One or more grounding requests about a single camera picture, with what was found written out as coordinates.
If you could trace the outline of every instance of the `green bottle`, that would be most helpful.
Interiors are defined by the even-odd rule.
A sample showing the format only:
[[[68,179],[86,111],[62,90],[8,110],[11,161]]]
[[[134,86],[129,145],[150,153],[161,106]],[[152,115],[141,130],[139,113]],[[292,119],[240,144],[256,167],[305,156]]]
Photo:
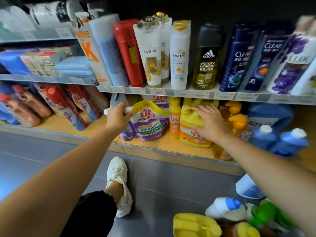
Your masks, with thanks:
[[[220,25],[205,23],[197,37],[197,60],[194,67],[192,86],[195,90],[210,90],[214,87],[219,57],[226,34]]]

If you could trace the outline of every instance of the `white bottle with blue cap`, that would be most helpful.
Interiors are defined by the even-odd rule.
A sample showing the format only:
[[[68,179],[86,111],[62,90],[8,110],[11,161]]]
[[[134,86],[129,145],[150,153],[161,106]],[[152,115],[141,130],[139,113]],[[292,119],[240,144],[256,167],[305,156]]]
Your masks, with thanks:
[[[246,219],[246,208],[238,199],[218,197],[206,209],[205,216],[215,220],[240,221]]]

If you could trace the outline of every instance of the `person's left hand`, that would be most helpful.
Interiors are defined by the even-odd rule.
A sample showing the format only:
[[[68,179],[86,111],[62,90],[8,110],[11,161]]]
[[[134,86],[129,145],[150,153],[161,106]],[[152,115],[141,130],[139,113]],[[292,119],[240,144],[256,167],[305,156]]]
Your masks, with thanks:
[[[106,129],[114,131],[119,135],[126,129],[129,119],[134,115],[134,112],[124,114],[124,108],[128,107],[125,102],[121,102],[114,108],[110,108],[107,113]]]

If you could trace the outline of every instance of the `blue cap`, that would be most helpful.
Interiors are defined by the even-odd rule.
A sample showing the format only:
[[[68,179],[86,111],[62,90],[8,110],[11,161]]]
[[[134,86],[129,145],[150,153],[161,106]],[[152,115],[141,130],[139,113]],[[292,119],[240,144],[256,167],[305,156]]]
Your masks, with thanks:
[[[238,210],[239,206],[241,205],[240,201],[238,199],[235,199],[235,198],[227,198],[225,200],[225,202],[226,202],[227,208],[230,211]]]

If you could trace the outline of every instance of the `shoe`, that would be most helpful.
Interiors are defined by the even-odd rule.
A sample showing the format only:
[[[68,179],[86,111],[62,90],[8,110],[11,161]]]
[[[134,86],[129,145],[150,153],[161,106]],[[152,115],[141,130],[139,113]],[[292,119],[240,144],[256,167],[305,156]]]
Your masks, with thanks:
[[[132,195],[130,191],[127,188],[126,182],[127,182],[127,165],[125,161],[118,156],[115,156],[110,164],[109,168],[107,169],[107,185],[108,187],[112,182],[118,182],[123,185],[124,188],[124,194],[119,200],[117,204],[117,212],[116,212],[116,217],[121,218],[131,211],[132,207]]]

